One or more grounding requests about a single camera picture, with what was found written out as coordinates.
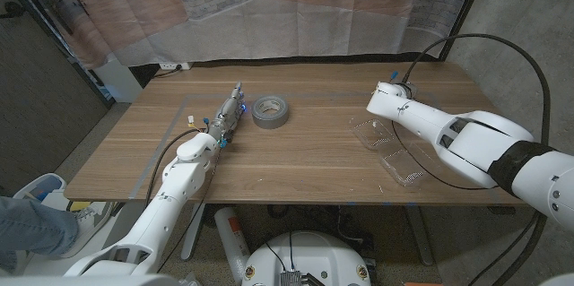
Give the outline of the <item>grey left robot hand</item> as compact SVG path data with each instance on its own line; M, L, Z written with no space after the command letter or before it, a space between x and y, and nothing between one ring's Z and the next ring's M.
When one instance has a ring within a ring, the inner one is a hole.
M208 126L208 134L216 141L229 140L245 110L242 82L237 82L229 98L216 111L214 119Z

